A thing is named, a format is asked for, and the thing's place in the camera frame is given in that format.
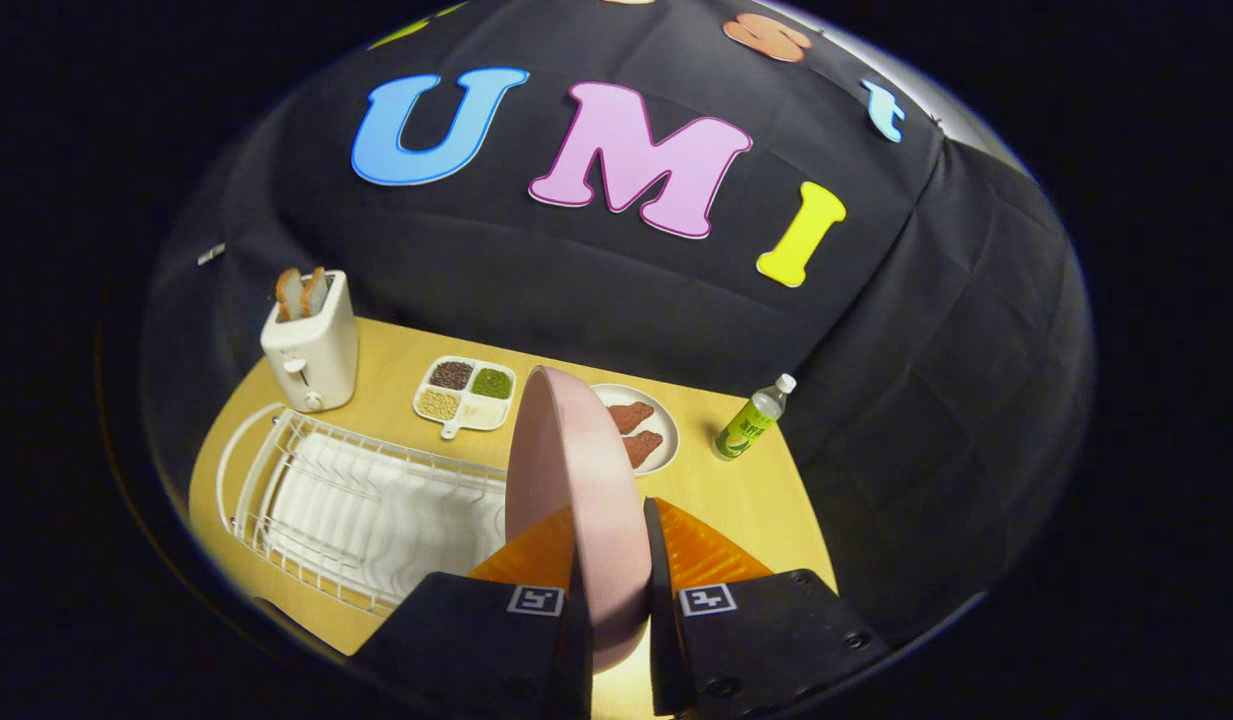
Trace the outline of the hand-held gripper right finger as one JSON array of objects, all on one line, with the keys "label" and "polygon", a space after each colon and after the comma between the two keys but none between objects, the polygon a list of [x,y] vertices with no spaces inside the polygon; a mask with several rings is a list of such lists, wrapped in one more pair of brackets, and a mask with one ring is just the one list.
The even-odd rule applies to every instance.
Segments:
[{"label": "hand-held gripper right finger", "polygon": [[661,498],[645,501],[644,517],[658,715],[820,718],[822,702],[890,655],[813,570],[768,570]]}]

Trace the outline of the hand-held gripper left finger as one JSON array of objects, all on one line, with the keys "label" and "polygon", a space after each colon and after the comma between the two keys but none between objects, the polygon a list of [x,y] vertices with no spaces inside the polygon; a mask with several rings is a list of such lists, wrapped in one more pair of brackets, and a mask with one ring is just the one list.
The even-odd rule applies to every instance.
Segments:
[{"label": "hand-held gripper left finger", "polygon": [[409,719],[588,719],[593,666],[570,507],[469,575],[427,575],[351,655]]}]

